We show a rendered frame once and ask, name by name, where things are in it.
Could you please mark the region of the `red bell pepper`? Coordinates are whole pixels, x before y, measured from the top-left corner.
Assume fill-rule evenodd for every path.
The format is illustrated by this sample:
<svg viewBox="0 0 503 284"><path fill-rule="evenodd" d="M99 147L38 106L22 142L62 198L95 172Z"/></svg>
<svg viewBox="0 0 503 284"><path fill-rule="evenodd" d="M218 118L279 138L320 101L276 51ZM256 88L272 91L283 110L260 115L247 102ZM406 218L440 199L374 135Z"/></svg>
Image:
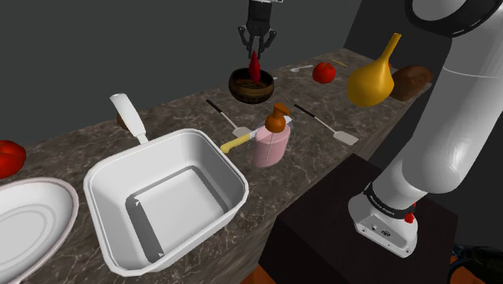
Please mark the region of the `red bell pepper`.
<svg viewBox="0 0 503 284"><path fill-rule="evenodd" d="M20 171L26 159L24 147L10 140L0 140L0 179Z"/></svg>

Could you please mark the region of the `brown wooden bowl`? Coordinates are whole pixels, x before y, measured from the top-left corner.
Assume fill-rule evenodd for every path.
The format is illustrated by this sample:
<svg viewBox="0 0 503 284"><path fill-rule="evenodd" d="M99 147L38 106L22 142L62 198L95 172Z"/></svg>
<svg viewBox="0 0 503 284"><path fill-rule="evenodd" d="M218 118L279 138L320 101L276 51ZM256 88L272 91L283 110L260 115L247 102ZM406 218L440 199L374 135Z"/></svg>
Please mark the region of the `brown wooden bowl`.
<svg viewBox="0 0 503 284"><path fill-rule="evenodd" d="M260 80L256 84L247 68L236 69L229 77L228 88L231 95L246 104L260 104L269 100L274 91L273 77L261 70Z"/></svg>

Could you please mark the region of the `red tomato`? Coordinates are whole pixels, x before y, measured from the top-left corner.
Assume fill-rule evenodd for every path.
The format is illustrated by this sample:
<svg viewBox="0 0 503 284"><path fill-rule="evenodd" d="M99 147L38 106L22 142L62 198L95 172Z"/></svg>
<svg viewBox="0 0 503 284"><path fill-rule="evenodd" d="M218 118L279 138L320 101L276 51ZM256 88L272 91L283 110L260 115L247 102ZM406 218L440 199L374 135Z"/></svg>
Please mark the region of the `red tomato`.
<svg viewBox="0 0 503 284"><path fill-rule="evenodd" d="M312 78L320 84L328 84L335 79L336 70L331 63L321 62L317 64L312 72Z"/></svg>

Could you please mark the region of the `black-handled silver spatula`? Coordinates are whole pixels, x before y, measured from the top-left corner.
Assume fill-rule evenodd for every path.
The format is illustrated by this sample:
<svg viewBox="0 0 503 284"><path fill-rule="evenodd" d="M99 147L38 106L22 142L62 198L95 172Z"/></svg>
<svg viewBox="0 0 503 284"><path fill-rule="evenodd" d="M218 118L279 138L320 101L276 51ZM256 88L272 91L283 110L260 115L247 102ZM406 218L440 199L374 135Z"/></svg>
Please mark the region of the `black-handled silver spatula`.
<svg viewBox="0 0 503 284"><path fill-rule="evenodd" d="M245 134L251 132L251 130L247 127L238 127L216 104L211 102L209 99L206 100L208 104L210 104L220 115L222 115L234 128L232 134L235 137L244 136Z"/></svg>
<svg viewBox="0 0 503 284"><path fill-rule="evenodd" d="M336 131L334 130L332 127L330 127L328 124L326 124L325 122L323 122L322 120L320 120L319 117L317 117L316 115L314 115L313 113L311 113L310 111L306 110L305 108L297 105L297 104L294 104L294 106L306 113L307 115L309 115L310 117L312 117L313 119L316 119L319 123L321 123L324 127L326 127L327 129L329 129L332 133L333 133L333 137L343 143L345 143L346 145L354 145L356 142L359 141L359 139L347 132L344 132L344 131Z"/></svg>

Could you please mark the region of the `white oval plate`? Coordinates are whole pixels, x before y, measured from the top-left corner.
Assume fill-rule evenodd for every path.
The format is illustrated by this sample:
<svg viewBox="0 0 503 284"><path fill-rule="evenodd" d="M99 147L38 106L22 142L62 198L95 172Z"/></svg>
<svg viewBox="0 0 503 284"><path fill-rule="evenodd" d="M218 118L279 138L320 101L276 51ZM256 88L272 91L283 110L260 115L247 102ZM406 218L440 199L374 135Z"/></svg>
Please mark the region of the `white oval plate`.
<svg viewBox="0 0 503 284"><path fill-rule="evenodd" d="M0 284L19 284L65 242L79 197L67 182L33 177L0 186Z"/></svg>

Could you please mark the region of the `red chilli pepper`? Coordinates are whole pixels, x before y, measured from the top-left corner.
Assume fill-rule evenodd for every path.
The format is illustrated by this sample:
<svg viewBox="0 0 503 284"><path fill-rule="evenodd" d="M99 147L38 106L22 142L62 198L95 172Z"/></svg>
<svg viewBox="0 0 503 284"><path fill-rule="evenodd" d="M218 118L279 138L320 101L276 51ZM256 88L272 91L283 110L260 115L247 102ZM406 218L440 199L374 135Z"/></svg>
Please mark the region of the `red chilli pepper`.
<svg viewBox="0 0 503 284"><path fill-rule="evenodd" d="M250 63L248 66L248 73L253 83L257 85L260 81L260 62L256 51L252 52Z"/></svg>

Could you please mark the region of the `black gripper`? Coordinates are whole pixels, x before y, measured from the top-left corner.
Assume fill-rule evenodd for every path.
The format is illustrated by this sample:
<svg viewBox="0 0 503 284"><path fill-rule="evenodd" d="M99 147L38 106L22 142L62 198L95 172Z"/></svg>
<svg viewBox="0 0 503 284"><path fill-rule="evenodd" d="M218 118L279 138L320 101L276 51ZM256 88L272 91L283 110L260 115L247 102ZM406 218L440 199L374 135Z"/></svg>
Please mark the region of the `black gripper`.
<svg viewBox="0 0 503 284"><path fill-rule="evenodd" d="M270 17L272 13L272 3L250 1L248 3L248 13L246 26L238 26L238 33L243 45L247 49L248 58L252 57L253 42L255 37L259 37L259 47L257 58L260 59L266 48L269 48L276 37L276 31L270 29Z"/></svg>

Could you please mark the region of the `pink soap dispenser brown pump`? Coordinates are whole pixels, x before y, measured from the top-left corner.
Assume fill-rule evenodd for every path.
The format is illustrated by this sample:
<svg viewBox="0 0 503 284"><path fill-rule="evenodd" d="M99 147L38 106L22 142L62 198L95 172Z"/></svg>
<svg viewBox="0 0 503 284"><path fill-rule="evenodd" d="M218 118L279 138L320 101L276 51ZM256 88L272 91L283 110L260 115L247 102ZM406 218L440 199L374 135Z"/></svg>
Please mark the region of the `pink soap dispenser brown pump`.
<svg viewBox="0 0 503 284"><path fill-rule="evenodd" d="M264 126L260 127L255 137L253 163L264 168L276 164L285 154L291 127L285 116L290 110L280 102L274 104L273 111L266 117Z"/></svg>

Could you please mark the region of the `yellow gourd-shaped vase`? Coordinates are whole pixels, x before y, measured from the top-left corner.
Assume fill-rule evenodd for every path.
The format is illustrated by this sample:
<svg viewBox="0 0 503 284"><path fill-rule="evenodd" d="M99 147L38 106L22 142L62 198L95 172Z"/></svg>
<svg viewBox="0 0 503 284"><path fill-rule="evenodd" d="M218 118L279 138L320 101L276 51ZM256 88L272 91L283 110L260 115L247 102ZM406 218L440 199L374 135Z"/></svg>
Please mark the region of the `yellow gourd-shaped vase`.
<svg viewBox="0 0 503 284"><path fill-rule="evenodd" d="M392 92L394 80L389 58L401 34L394 33L381 56L369 65L352 72L347 81L347 96L358 107L373 107L383 102Z"/></svg>

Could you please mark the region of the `brown bread loaf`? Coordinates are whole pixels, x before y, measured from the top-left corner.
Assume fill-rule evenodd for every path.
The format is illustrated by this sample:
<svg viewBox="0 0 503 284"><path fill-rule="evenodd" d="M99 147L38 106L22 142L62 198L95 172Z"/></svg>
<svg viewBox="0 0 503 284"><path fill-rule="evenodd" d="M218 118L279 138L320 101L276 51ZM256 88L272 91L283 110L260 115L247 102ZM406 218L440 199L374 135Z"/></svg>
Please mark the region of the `brown bread loaf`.
<svg viewBox="0 0 503 284"><path fill-rule="evenodd" d="M428 82L433 79L434 74L421 65L409 65L393 73L393 90L390 97L399 101L407 101L415 96Z"/></svg>

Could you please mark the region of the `yellow-handled knife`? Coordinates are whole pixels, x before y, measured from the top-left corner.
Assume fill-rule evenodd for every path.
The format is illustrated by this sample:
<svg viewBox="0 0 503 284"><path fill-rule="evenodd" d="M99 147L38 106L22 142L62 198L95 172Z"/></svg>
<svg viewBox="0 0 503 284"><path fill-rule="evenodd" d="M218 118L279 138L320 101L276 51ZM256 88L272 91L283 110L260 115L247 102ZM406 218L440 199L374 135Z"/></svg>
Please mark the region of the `yellow-handled knife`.
<svg viewBox="0 0 503 284"><path fill-rule="evenodd" d="M293 119L290 116L288 116L288 115L284 115L284 118L285 118L286 125L292 127L293 126ZM232 148L237 147L237 146L239 146L241 144L244 144L245 142L247 142L249 140L252 140L252 139L256 138L256 133L262 127L264 127L264 124L265 124L265 122L262 122L262 124L257 129L255 129L254 131L251 131L251 132L245 134L244 136L240 136L240 137L238 137L238 138L236 138L234 140L226 142L225 144L223 144L223 145L220 146L220 150L224 154L228 154ZM270 140L270 143L269 143L268 154L271 152L271 147L273 145L273 142L272 142L273 134L271 134L270 136L271 136L271 140Z"/></svg>

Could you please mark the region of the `dark robot stand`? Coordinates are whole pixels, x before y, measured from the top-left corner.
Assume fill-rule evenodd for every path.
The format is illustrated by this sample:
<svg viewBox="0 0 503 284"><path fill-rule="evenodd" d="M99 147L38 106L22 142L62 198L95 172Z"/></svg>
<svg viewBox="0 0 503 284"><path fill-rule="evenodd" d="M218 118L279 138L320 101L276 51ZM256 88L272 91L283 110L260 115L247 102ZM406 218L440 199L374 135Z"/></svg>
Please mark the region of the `dark robot stand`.
<svg viewBox="0 0 503 284"><path fill-rule="evenodd" d="M356 231L347 203L380 172L352 154L277 216L259 259L276 284L447 284L458 217L434 201L418 201L407 258Z"/></svg>

